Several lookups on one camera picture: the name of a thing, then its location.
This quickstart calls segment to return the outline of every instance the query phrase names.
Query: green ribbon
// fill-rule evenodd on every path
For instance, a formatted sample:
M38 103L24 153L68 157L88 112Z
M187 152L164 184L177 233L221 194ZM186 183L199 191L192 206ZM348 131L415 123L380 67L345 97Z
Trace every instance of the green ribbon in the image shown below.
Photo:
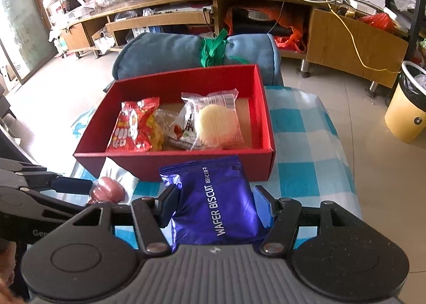
M223 56L225 55L225 46L227 41L225 41L228 32L225 29L222 29L219 36L214 39L204 39L203 38L203 47L201 48L201 66L218 66L223 64ZM238 61L242 64L248 64L249 62L243 58L237 56L230 56L229 59Z

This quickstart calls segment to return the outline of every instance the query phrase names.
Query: door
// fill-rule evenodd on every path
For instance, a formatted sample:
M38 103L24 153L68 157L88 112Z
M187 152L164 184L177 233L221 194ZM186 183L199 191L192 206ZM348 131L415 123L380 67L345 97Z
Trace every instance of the door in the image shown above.
M0 0L0 46L21 84L57 54L34 0Z

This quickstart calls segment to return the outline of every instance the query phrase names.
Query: purple wafer biscuit package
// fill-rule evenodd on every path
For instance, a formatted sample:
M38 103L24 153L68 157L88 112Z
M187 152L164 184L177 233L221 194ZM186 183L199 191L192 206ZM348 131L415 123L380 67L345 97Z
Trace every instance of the purple wafer biscuit package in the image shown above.
M267 235L237 156L165 166L160 174L166 187L180 189L173 251L180 244L259 245Z

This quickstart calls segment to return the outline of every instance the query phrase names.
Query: red box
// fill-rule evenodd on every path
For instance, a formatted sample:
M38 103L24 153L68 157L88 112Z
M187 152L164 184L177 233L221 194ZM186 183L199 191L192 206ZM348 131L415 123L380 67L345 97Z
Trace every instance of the red box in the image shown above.
M181 93L207 95L214 91L239 92L250 114L252 148L196 151L108 152L111 133L123 101L159 96L160 103L182 102ZM160 181L158 168L191 160L238 155L250 181L268 180L275 157L275 144L265 90L257 65L216 66L186 69L116 81L93 115L75 150L74 157L95 177L105 158L143 181Z

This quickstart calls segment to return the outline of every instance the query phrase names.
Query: trash can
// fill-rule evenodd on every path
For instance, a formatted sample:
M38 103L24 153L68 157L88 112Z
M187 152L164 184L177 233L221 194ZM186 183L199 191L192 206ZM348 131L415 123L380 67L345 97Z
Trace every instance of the trash can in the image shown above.
M412 142L426 126L426 90L414 77L426 74L418 65L404 61L399 84L385 114L389 130L405 143Z

